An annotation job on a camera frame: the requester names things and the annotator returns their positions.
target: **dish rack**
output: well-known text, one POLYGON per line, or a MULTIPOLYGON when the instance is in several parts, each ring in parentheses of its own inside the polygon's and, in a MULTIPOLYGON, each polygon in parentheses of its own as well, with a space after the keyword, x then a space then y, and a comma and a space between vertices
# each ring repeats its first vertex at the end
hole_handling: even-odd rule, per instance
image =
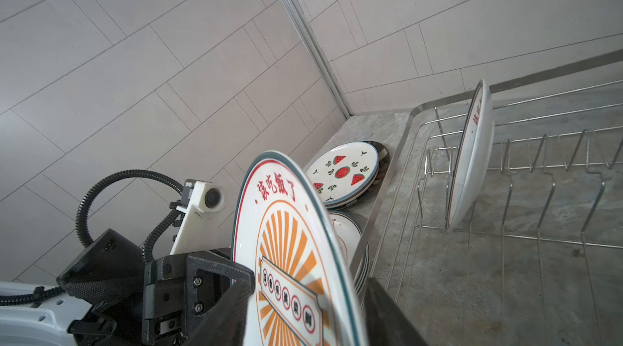
POLYGON ((446 102, 411 112, 389 181, 351 210, 370 276, 430 345, 623 344, 623 80, 494 96, 485 183, 452 231, 469 101, 446 102))

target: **orange sunburst pattern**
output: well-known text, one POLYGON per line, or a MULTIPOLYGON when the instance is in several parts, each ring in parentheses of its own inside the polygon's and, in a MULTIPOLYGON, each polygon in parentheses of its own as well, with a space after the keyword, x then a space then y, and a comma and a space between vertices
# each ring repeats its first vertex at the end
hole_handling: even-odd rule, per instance
POLYGON ((258 238, 255 295, 262 343, 336 345, 328 283, 299 212, 290 203, 273 204, 258 238))

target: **tiled wall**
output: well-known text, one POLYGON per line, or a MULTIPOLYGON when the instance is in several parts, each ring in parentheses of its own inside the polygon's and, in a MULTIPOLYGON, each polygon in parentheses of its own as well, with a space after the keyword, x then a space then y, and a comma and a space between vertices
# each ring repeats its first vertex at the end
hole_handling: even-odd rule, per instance
POLYGON ((413 108, 480 78, 498 83, 623 48, 623 0, 299 2, 356 113, 413 108))
MULTIPOLYGON (((123 169, 224 186, 229 245, 253 158, 304 165, 345 121, 281 0, 0 0, 0 21, 0 280, 53 283, 82 249, 79 200, 123 169)), ((90 230, 140 244, 175 199, 116 183, 90 230)))

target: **white plate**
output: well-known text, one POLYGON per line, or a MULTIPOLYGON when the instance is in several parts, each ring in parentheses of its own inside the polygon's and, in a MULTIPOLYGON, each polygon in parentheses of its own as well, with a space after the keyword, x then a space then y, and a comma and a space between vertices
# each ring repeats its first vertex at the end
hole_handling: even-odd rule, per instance
MULTIPOLYGON (((342 255, 346 259, 348 266, 353 259, 354 250, 357 248, 359 241, 361 240, 362 229, 361 227, 350 217, 343 212, 332 211, 329 212, 329 218, 333 222, 333 228, 338 235, 340 247, 342 249, 342 255)), ((368 263, 370 261, 370 248, 366 245, 366 250, 363 253, 361 263, 357 269, 356 276, 354 277, 354 286, 357 292, 358 287, 362 285, 362 279, 368 275, 368 263)))
POLYGON ((370 186, 374 184, 374 181, 375 181, 374 178, 376 177, 377 173, 378 173, 378 168, 372 174, 370 174, 371 179, 368 180, 368 183, 365 186, 362 186, 356 193, 352 194, 350 197, 347 197, 346 199, 336 202, 336 203, 331 203, 331 204, 325 203, 324 205, 327 207, 327 209, 331 210, 331 209, 336 209, 338 207, 344 207, 345 205, 354 204, 357 201, 357 199, 361 197, 363 194, 365 194, 366 191, 370 189, 370 186))
POLYGON ((307 168, 307 178, 326 205, 343 202, 374 179, 379 154, 366 142, 351 142, 321 155, 307 168))
POLYGON ((471 100, 450 187, 447 210, 447 227, 450 230, 460 223, 478 197, 487 173, 493 139, 491 91, 485 80, 480 80, 471 100))
POLYGON ((235 218, 232 258, 255 273, 245 346, 368 343, 333 224, 296 163, 259 155, 235 218))

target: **round watermelon illustration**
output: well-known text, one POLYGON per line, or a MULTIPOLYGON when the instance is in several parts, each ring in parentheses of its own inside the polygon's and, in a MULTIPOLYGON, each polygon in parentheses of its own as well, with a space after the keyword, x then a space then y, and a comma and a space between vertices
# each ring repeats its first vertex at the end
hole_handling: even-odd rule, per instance
POLYGON ((338 163, 340 163, 344 158, 346 158, 346 155, 336 155, 335 158, 333 159, 333 165, 337 165, 338 163))
POLYGON ((343 179, 350 172, 350 168, 348 166, 344 166, 343 168, 339 168, 337 172, 335 172, 336 179, 343 179))
POLYGON ((362 181, 364 178, 365 177, 363 177, 363 174, 357 173, 356 175, 353 176, 353 182, 351 183, 351 185, 355 185, 359 181, 362 181))

